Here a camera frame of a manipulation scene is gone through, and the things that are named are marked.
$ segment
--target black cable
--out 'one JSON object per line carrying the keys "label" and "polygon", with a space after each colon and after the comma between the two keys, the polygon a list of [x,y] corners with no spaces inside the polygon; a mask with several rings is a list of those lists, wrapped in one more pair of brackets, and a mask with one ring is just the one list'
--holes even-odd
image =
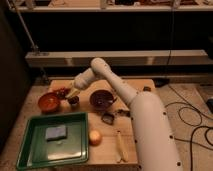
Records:
{"label": "black cable", "polygon": [[[194,110],[194,111],[196,112],[196,114],[197,114],[197,115],[199,116],[199,118],[200,118],[199,123],[198,123],[198,124],[191,124],[191,123],[189,123],[189,122],[186,122],[186,121],[182,118],[182,115],[181,115],[181,111],[182,111],[183,109],[191,109],[191,110]],[[185,124],[187,124],[187,125],[189,125],[189,126],[194,126],[194,127],[200,126],[200,125],[202,124],[202,122],[203,122],[203,119],[202,119],[201,114],[198,113],[198,112],[197,112],[194,108],[192,108],[192,107],[181,107],[181,108],[178,110],[178,116],[179,116],[179,118],[181,119],[181,121],[182,121],[183,123],[185,123]]]}
{"label": "black cable", "polygon": [[[184,139],[180,139],[180,138],[174,138],[175,140],[177,141],[183,141],[183,142],[188,142],[190,143],[190,170],[193,171],[193,148],[192,148],[192,144],[196,144],[196,145],[199,145],[205,149],[208,149],[208,150],[212,150],[212,148],[209,148],[207,146],[204,146],[200,143],[197,143],[197,142],[194,142],[193,141],[193,137],[196,133],[197,130],[201,129],[201,128],[207,128],[205,133],[204,133],[204,137],[205,137],[205,140],[207,141],[207,143],[213,147],[213,142],[211,142],[208,138],[208,133],[209,131],[213,131],[213,127],[209,127],[209,126],[200,126],[202,124],[202,116],[207,118],[207,119],[210,119],[210,120],[213,120],[213,118],[210,118],[208,117],[207,115],[205,115],[204,113],[202,113],[198,108],[196,108],[194,105],[192,105],[189,101],[187,101],[184,97],[182,97],[173,87],[171,87],[169,84],[168,84],[168,87],[173,90],[173,92],[175,92],[175,94],[177,96],[179,96],[184,102],[172,102],[172,103],[169,103],[167,104],[165,107],[168,107],[170,105],[173,105],[173,104],[182,104],[182,105],[186,105],[185,107],[181,107],[179,110],[178,110],[178,115],[181,119],[182,122],[184,122],[185,124],[187,125],[190,125],[190,126],[195,126],[196,128],[194,128],[194,130],[192,131],[191,133],[191,137],[190,137],[190,141],[189,140],[184,140]],[[186,122],[182,117],[181,117],[181,111],[183,109],[191,109],[191,110],[194,110],[197,112],[197,114],[199,115],[200,117],[200,122],[198,124],[191,124],[191,123],[188,123]]]}
{"label": "black cable", "polygon": [[211,130],[212,130],[211,128],[207,129],[206,132],[205,132],[205,134],[204,134],[204,136],[205,136],[206,141],[207,141],[211,146],[213,146],[213,143],[212,143],[212,142],[209,140],[209,138],[208,138],[208,132],[211,131]]}
{"label": "black cable", "polygon": [[[192,131],[192,133],[191,133],[191,138],[190,138],[190,163],[191,163],[191,165],[190,165],[190,170],[191,171],[193,171],[193,150],[192,150],[192,142],[193,142],[193,137],[194,137],[194,134],[195,134],[195,132],[197,131],[197,130],[199,130],[200,128],[208,128],[206,131],[205,131],[205,135],[207,135],[207,133],[208,133],[208,131],[209,130],[213,130],[213,127],[209,127],[209,126],[199,126],[199,127],[196,127],[193,131]],[[208,144],[209,144],[209,139],[208,139],[208,137],[206,137],[205,136],[205,139],[206,139],[206,141],[208,142]]]}
{"label": "black cable", "polygon": [[[182,141],[182,142],[190,143],[190,140],[185,140],[185,139],[181,139],[181,138],[177,138],[177,137],[175,137],[174,139],[177,140],[177,141]],[[207,150],[213,151],[213,148],[207,147],[207,146],[205,146],[205,145],[203,145],[203,144],[200,144],[200,143],[198,143],[198,142],[192,141],[192,144],[195,144],[195,145],[198,145],[198,146],[200,146],[200,147],[203,147],[203,148],[205,148],[205,149],[207,149]]]}
{"label": "black cable", "polygon": [[168,84],[168,87],[178,96],[180,97],[183,101],[185,101],[188,105],[193,107],[200,115],[204,116],[205,118],[209,120],[213,120],[213,118],[205,115],[203,112],[201,112],[198,108],[196,108],[194,105],[192,105],[189,101],[187,101],[183,96],[181,96],[171,85]]}
{"label": "black cable", "polygon": [[[186,106],[184,106],[184,107],[179,108],[179,109],[178,109],[178,112],[177,112],[177,113],[178,113],[178,116],[179,116],[179,118],[180,118],[180,120],[181,120],[183,123],[185,123],[185,124],[187,124],[187,125],[189,125],[189,126],[194,126],[194,127],[200,126],[200,125],[202,124],[203,119],[202,119],[202,116],[201,116],[201,114],[200,114],[200,111],[199,111],[197,108],[194,108],[194,107],[192,107],[190,104],[185,103],[185,102],[172,102],[172,103],[167,104],[165,107],[167,108],[167,107],[169,107],[170,105],[173,105],[173,104],[186,105]],[[193,110],[193,111],[196,112],[196,114],[199,116],[199,119],[200,119],[200,121],[198,122],[198,124],[191,124],[191,123],[189,123],[189,122],[186,122],[186,121],[183,119],[182,113],[181,113],[181,112],[182,112],[182,110],[184,110],[184,109],[190,109],[190,110]]]}

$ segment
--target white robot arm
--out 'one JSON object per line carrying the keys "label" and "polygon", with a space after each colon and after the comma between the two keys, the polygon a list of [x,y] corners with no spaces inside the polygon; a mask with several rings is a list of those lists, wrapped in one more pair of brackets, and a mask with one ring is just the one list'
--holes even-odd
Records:
{"label": "white robot arm", "polygon": [[138,92],[114,74],[101,58],[76,76],[74,86],[84,90],[98,79],[106,79],[129,107],[138,154],[143,171],[182,171],[168,117],[160,98],[148,91]]}

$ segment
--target wall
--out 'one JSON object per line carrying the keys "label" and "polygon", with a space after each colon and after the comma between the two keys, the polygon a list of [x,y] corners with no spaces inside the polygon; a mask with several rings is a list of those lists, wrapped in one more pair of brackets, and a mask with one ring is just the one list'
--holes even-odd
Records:
{"label": "wall", "polygon": [[0,151],[30,88],[24,52],[5,17],[0,1]]}

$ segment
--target wooden table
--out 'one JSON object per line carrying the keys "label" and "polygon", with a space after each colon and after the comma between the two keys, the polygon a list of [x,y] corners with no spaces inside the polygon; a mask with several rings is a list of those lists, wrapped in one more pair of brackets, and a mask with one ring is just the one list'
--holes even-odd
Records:
{"label": "wooden table", "polygon": [[[144,86],[149,86],[152,91],[155,91],[155,86],[152,80],[148,79],[131,79],[126,80],[130,85],[139,91],[142,91]],[[67,87],[72,80],[54,80],[51,82],[49,91]],[[121,170],[137,170],[137,154],[131,119],[127,116],[116,116],[113,125],[103,123],[100,113],[98,113],[89,103],[90,95],[99,89],[110,91],[114,97],[117,97],[115,91],[105,81],[100,80],[93,83],[87,90],[81,91],[79,94],[80,104],[78,108],[72,108],[66,100],[61,101],[60,113],[84,111],[88,113],[89,129],[99,130],[103,136],[102,142],[98,146],[89,146],[89,160],[85,165],[93,166],[122,166]],[[119,97],[109,108],[109,112],[114,112],[117,109],[128,110],[126,105]],[[128,162],[118,163],[118,150],[116,145],[117,131],[121,131],[121,135],[125,141],[125,146],[129,155]]]}

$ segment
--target sponge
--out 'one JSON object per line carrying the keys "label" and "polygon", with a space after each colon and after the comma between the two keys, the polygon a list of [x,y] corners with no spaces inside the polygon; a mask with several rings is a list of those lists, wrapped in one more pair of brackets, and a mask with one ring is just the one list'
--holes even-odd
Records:
{"label": "sponge", "polygon": [[67,138],[66,125],[49,127],[46,129],[46,135],[45,135],[46,141],[60,140],[65,138]]}

